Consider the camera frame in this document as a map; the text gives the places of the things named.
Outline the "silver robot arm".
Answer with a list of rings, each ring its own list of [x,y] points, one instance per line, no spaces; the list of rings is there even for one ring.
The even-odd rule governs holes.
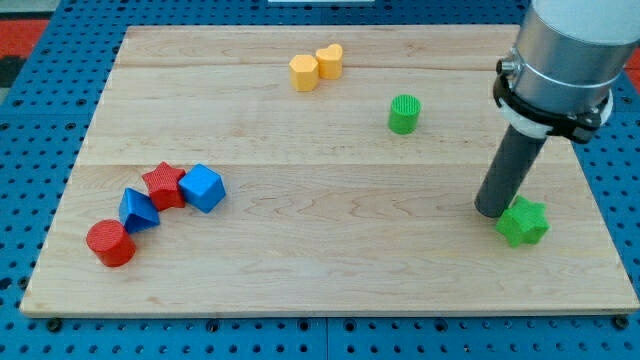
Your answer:
[[[496,65],[494,99],[538,140],[584,144],[613,109],[612,85],[639,45],[639,0],[532,0]]]

